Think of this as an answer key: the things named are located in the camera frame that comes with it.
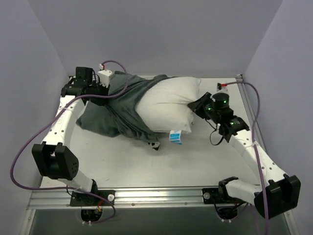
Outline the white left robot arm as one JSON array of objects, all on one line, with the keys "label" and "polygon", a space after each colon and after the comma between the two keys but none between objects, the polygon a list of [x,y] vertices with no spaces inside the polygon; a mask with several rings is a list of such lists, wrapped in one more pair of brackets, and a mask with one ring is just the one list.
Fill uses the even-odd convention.
[{"label": "white left robot arm", "polygon": [[99,198],[95,182],[79,170],[79,160],[69,148],[70,138],[79,114],[88,101],[104,105],[98,95],[108,94],[113,72],[77,67],[76,75],[61,90],[57,120],[51,125],[42,143],[34,144],[32,155],[42,176],[58,180],[74,189],[83,190],[81,200],[94,205]]}]

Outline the aluminium front rail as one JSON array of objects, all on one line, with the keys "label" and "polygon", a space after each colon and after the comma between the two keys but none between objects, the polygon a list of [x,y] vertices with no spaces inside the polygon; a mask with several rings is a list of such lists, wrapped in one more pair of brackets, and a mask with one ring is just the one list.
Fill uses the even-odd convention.
[{"label": "aluminium front rail", "polygon": [[[201,189],[205,187],[172,187],[172,188],[101,188],[115,190],[114,207],[122,208],[174,208],[174,207],[205,207]],[[35,191],[28,203],[30,210],[48,209],[78,209],[92,210],[109,209],[109,206],[71,207],[71,194],[63,190]],[[252,203],[252,199],[241,199]],[[238,204],[216,204],[217,206],[232,206]]]}]

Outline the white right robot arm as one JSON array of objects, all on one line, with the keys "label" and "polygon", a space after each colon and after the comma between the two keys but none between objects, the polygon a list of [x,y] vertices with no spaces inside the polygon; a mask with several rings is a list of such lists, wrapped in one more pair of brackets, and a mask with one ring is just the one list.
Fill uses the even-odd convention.
[{"label": "white right robot arm", "polygon": [[297,207],[300,180],[283,171],[253,139],[250,127],[230,108],[227,93],[205,93],[189,103],[188,108],[198,117],[213,121],[222,139],[237,150],[260,180],[259,186],[235,176],[219,181],[217,196],[221,201],[240,199],[248,202],[263,218],[268,219]]}]

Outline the zebra print pillowcase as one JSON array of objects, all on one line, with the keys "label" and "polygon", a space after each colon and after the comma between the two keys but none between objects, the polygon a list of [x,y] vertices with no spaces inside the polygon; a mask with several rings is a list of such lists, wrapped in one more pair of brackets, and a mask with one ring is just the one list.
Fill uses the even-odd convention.
[{"label": "zebra print pillowcase", "polygon": [[164,74],[144,79],[137,75],[115,71],[109,95],[119,93],[128,80],[126,91],[118,97],[109,99],[105,106],[88,102],[76,124],[84,130],[103,136],[114,138],[123,135],[140,140],[158,151],[160,143],[157,134],[147,127],[135,108],[150,88],[166,79],[169,77]]}]

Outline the aluminium right side rail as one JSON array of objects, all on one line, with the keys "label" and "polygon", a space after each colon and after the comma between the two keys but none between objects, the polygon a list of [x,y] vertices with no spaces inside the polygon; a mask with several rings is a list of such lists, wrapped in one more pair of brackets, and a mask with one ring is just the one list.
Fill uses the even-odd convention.
[{"label": "aluminium right side rail", "polygon": [[254,90],[257,98],[257,108],[256,112],[254,112],[253,114],[253,119],[251,123],[251,145],[249,145],[248,148],[252,148],[252,156],[255,158],[257,176],[259,176],[260,178],[261,185],[262,187],[266,187],[270,184],[269,181],[275,180],[275,177],[272,176],[272,166],[275,166],[275,164],[272,164],[272,159],[269,157],[267,152],[262,148],[262,146],[258,143],[256,139],[256,131],[258,129],[257,119],[259,117],[261,108],[260,95],[254,85],[249,82],[245,82],[242,78],[237,78],[236,82],[242,87],[250,86]]}]

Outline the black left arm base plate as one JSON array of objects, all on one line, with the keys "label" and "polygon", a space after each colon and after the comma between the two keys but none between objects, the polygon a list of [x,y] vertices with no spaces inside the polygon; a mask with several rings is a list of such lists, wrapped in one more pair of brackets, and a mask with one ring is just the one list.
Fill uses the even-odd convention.
[{"label": "black left arm base plate", "polygon": [[100,199],[99,197],[95,197],[90,194],[85,194],[82,192],[73,191],[70,199],[71,207],[91,207],[91,206],[109,206],[110,203],[113,205],[115,200],[115,190],[108,189],[100,189],[97,192],[97,195],[101,198],[104,198],[105,201]]}]

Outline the aluminium rail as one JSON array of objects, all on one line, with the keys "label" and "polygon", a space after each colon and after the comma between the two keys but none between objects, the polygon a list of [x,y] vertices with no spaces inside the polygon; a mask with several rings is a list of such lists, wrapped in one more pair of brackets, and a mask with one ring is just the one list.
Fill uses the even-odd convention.
[{"label": "aluminium rail", "polygon": [[[122,208],[174,208],[174,207],[205,207],[201,189],[205,187],[172,187],[172,188],[101,188],[115,190],[114,207]],[[48,209],[78,209],[92,210],[109,209],[109,206],[71,207],[71,194],[63,190],[35,191],[28,203],[30,210]],[[252,199],[241,199],[252,203]],[[238,204],[216,204],[217,206],[232,206]]]},{"label": "aluminium rail", "polygon": [[257,176],[259,176],[260,178],[261,185],[262,187],[266,187],[270,184],[269,181],[275,180],[275,177],[272,176],[272,166],[275,166],[275,164],[272,164],[272,159],[269,157],[267,152],[262,148],[262,146],[258,143],[256,139],[256,131],[258,129],[257,119],[259,117],[261,108],[260,95],[254,85],[249,82],[245,82],[242,78],[237,78],[236,82],[242,87],[250,86],[254,90],[257,98],[257,108],[256,112],[254,112],[253,114],[253,119],[251,123],[251,145],[249,145],[248,148],[252,148],[252,156],[255,158]]}]

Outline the white pillow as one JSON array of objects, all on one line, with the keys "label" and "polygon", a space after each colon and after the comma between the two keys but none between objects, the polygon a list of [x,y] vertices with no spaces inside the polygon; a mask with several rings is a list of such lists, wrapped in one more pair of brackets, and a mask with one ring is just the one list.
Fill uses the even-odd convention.
[{"label": "white pillow", "polygon": [[147,143],[156,147],[158,137],[171,131],[190,134],[194,116],[188,104],[199,99],[201,79],[158,76],[140,82],[143,88],[138,93],[142,98],[135,111],[152,132]]}]

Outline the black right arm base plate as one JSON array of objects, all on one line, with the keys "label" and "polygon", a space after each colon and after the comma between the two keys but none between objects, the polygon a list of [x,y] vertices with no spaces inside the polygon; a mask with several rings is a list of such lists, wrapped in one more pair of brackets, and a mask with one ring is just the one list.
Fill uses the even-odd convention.
[{"label": "black right arm base plate", "polygon": [[202,188],[202,198],[204,204],[239,204],[245,203],[243,200],[238,198],[224,198],[217,187],[213,188]]}]

